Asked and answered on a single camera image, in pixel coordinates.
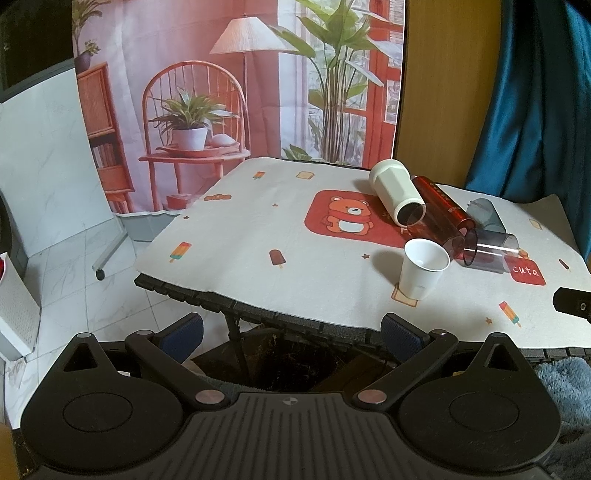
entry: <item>metal screw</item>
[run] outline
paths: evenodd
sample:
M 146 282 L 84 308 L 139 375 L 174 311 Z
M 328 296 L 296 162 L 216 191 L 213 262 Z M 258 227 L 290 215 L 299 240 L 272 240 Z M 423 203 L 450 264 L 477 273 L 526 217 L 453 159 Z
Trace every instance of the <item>metal screw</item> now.
M 363 390 L 359 392 L 357 398 L 360 399 L 363 403 L 369 403 L 372 405 L 379 405 L 386 401 L 388 396 L 382 392 L 381 390 Z
M 219 390 L 201 390 L 195 395 L 195 400 L 205 405 L 215 405 L 220 403 L 226 396 Z

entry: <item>white cup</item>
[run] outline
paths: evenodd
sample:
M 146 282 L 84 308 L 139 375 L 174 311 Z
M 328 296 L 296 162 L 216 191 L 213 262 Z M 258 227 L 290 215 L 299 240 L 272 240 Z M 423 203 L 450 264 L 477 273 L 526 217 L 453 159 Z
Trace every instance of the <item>white cup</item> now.
M 410 179 L 410 173 L 398 160 L 382 160 L 369 172 L 369 184 L 378 194 L 387 212 L 398 226 L 418 222 L 425 214 L 425 201 Z
M 414 238 L 404 245 L 404 261 L 398 289 L 413 300 L 426 298 L 449 266 L 449 255 L 435 242 Z

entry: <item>potted plant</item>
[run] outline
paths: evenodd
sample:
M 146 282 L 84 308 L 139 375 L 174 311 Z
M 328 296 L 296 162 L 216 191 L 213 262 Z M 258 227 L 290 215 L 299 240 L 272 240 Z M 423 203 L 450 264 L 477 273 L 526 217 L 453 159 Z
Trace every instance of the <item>potted plant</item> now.
M 317 125 L 309 119 L 314 137 L 324 161 L 342 163 L 349 156 L 358 134 L 351 125 L 351 116 L 346 115 L 348 101 L 363 93 L 368 82 L 384 87 L 383 82 L 363 67 L 361 54 L 378 50 L 387 57 L 400 55 L 400 48 L 388 40 L 374 40 L 369 36 L 372 21 L 386 24 L 390 20 L 371 11 L 353 7 L 353 0 L 295 0 L 310 12 L 309 17 L 298 17 L 307 32 L 321 47 L 315 49 L 305 39 L 284 27 L 269 25 L 275 34 L 291 44 L 293 51 L 285 53 L 302 55 L 318 74 L 319 88 L 310 89 L 308 103 L 322 111 L 322 120 Z M 335 9 L 325 4 L 338 4 Z M 287 158 L 310 157 L 300 147 L 284 149 Z
M 193 95 L 183 89 L 178 89 L 178 99 L 155 100 L 162 103 L 165 114 L 150 122 L 162 128 L 162 133 L 171 131 L 173 144 L 177 144 L 180 150 L 203 150 L 214 125 L 221 124 L 224 118 L 237 117 L 211 97 Z
M 85 50 L 74 59 L 74 68 L 76 73 L 85 72 L 90 68 L 90 58 L 100 52 L 96 40 L 86 40 L 84 42 Z
M 111 0 L 73 0 L 72 1 L 72 36 L 76 46 L 76 58 L 74 66 L 76 73 L 82 73 L 90 68 L 90 58 L 100 51 L 94 40 L 87 40 L 85 49 L 80 51 L 80 33 L 82 27 L 91 17 L 102 17 L 103 12 L 98 10 L 101 5 L 110 4 Z

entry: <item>cartoon bear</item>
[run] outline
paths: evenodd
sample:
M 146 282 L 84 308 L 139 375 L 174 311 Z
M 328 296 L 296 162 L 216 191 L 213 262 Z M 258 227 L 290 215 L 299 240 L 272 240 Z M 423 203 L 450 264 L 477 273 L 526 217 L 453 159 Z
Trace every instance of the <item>cartoon bear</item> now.
M 368 202 L 341 197 L 330 199 L 329 214 L 322 219 L 322 223 L 330 232 L 355 235 L 367 235 L 374 227 Z

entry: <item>bear's red scarf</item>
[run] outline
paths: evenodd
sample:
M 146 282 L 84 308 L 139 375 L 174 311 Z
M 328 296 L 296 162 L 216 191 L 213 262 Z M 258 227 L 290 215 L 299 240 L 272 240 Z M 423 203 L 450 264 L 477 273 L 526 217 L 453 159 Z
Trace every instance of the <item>bear's red scarf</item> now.
M 327 225 L 329 223 L 328 218 L 329 216 L 333 216 L 338 218 L 339 220 L 343 220 L 345 222 L 350 223 L 369 223 L 371 222 L 371 215 L 351 215 L 350 213 L 340 212 L 338 210 L 329 210 L 329 214 L 323 218 L 323 223 Z

